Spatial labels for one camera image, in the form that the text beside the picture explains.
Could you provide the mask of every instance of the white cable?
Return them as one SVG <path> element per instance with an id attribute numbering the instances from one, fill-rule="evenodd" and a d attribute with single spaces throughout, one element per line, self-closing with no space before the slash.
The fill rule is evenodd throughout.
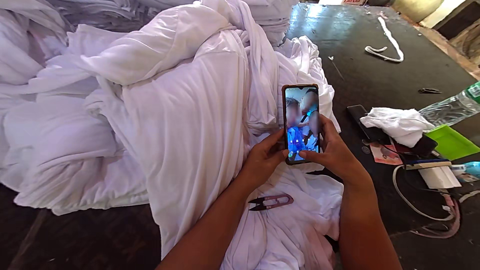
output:
<path id="1" fill-rule="evenodd" d="M 470 192 L 470 193 L 468 193 L 468 194 L 465 194 L 465 195 L 463 195 L 458 201 L 459 201 L 460 203 L 463 203 L 466 199 L 468 199 L 468 198 L 470 198 L 470 197 L 472 197 L 472 196 L 475 196 L 475 195 L 477 195 L 477 194 L 480 194 L 480 190 L 475 190 L 475 191 L 472 191 L 472 192 Z"/>
<path id="2" fill-rule="evenodd" d="M 376 55 L 378 57 L 383 58 L 384 60 L 389 60 L 389 61 L 393 61 L 393 62 L 402 62 L 403 61 L 403 52 L 402 52 L 402 50 L 400 50 L 400 46 L 398 45 L 398 42 L 393 38 L 392 32 L 390 32 L 390 30 L 388 30 L 387 25 L 385 24 L 385 20 L 382 17 L 378 17 L 378 20 L 380 21 L 380 24 L 382 25 L 382 28 L 384 29 L 384 33 L 387 36 L 388 40 L 390 40 L 390 42 L 393 44 L 393 47 L 395 47 L 396 52 L 398 53 L 398 56 L 400 57 L 400 59 L 390 58 L 388 56 L 384 56 L 383 54 L 379 53 L 379 52 L 385 51 L 387 49 L 387 47 L 383 47 L 381 49 L 374 49 L 371 46 L 366 46 L 365 50 L 368 53 L 371 53 L 373 55 Z"/>
<path id="3" fill-rule="evenodd" d="M 413 210 L 415 210 L 415 212 L 419 213 L 420 215 L 424 216 L 424 217 L 427 217 L 429 219 L 432 219 L 434 221 L 449 221 L 451 220 L 454 216 L 452 214 L 450 214 L 448 217 L 444 218 L 444 219 L 438 219 L 438 218 L 433 218 L 423 212 L 421 212 L 420 210 L 416 209 L 408 200 L 407 198 L 405 198 L 405 196 L 403 196 L 403 194 L 400 192 L 400 189 L 398 189 L 398 185 L 396 184 L 396 173 L 398 171 L 398 169 L 400 169 L 401 167 L 403 167 L 403 165 L 399 165 L 397 166 L 394 170 L 393 170 L 393 176 L 392 176 L 392 180 L 393 180 L 393 186 L 395 187 L 395 190 L 398 192 L 398 194 L 400 195 L 400 197 L 402 197 L 402 199 L 408 204 L 408 206 L 410 206 Z"/>

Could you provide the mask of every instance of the phone screen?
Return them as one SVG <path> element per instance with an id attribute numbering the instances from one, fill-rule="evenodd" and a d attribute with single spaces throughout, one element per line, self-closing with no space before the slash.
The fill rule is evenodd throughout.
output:
<path id="1" fill-rule="evenodd" d="M 290 86 L 285 89 L 284 119 L 290 163 L 303 163 L 302 150 L 319 152 L 322 141 L 316 86 Z"/>

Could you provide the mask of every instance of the dark table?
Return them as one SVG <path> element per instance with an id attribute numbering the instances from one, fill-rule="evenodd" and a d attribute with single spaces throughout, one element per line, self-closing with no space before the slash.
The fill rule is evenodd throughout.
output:
<path id="1" fill-rule="evenodd" d="M 364 50 L 368 45 L 374 48 L 387 46 L 384 55 L 398 58 L 377 20 L 380 11 L 388 16 L 387 27 L 405 54 L 401 63 L 384 61 Z M 366 110 L 371 107 L 419 110 L 459 93 L 476 80 L 427 38 L 419 36 L 415 28 L 390 8 L 299 4 L 294 7 L 286 38 L 300 36 L 308 36 L 318 46 L 328 83 L 335 89 L 333 111 L 342 129 L 341 136 L 373 178 L 387 231 L 394 234 L 432 223 L 432 220 L 415 213 L 397 194 L 392 184 L 394 166 L 375 163 L 371 154 L 362 152 L 364 137 L 346 107 L 361 104 Z M 345 80 L 328 56 L 334 56 L 333 62 Z M 423 87 L 436 88 L 443 93 L 419 94 L 418 89 Z M 453 128 L 480 145 L 479 120 L 480 116 L 473 116 Z M 480 154 L 455 163 L 472 160 L 480 160 Z M 441 195 L 405 184 L 403 180 L 408 178 L 415 186 L 426 188 L 417 171 L 400 171 L 398 177 L 399 188 L 418 209 L 434 217 L 447 216 L 441 208 L 445 204 Z M 479 187 L 480 184 L 475 184 L 471 188 Z"/>
<path id="2" fill-rule="evenodd" d="M 389 46 L 386 54 L 395 57 L 376 19 L 381 10 L 389 16 L 387 26 L 405 53 L 402 63 L 385 62 L 364 52 L 367 45 Z M 397 195 L 392 185 L 393 166 L 375 163 L 371 155 L 361 151 L 361 133 L 345 108 L 362 104 L 367 109 L 420 109 L 460 92 L 475 80 L 391 9 L 299 4 L 294 8 L 287 37 L 302 35 L 319 47 L 326 77 L 336 90 L 333 110 L 342 128 L 341 136 L 372 175 L 389 233 L 431 223 Z M 335 57 L 345 81 L 327 56 Z M 420 95 L 417 90 L 422 87 L 444 93 Z M 454 127 L 480 144 L 480 127 L 475 125 L 478 120 L 475 116 Z M 480 158 L 470 156 L 459 162 L 468 160 Z M 401 177 L 423 184 L 417 172 Z M 441 196 L 414 190 L 401 180 L 399 186 L 419 209 L 432 216 L 445 215 L 440 209 Z M 0 269 L 153 269 L 160 262 L 159 230 L 148 205 L 54 216 L 46 209 L 17 206 L 14 197 L 14 191 L 0 185 Z M 469 205 L 466 211 L 480 211 L 478 204 Z"/>

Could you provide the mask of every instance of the black phone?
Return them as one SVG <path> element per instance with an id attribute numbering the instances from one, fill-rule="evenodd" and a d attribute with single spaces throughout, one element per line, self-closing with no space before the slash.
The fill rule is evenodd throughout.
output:
<path id="1" fill-rule="evenodd" d="M 362 105 L 349 106 L 347 110 L 370 142 L 380 142 L 383 145 L 390 144 L 390 137 L 382 129 L 378 127 L 366 127 L 360 122 L 360 118 L 367 116 L 367 110 L 365 110 Z"/>
<path id="2" fill-rule="evenodd" d="M 321 152 L 318 112 L 318 85 L 285 85 L 282 87 L 283 123 L 288 165 L 307 163 L 299 156 L 302 150 Z"/>

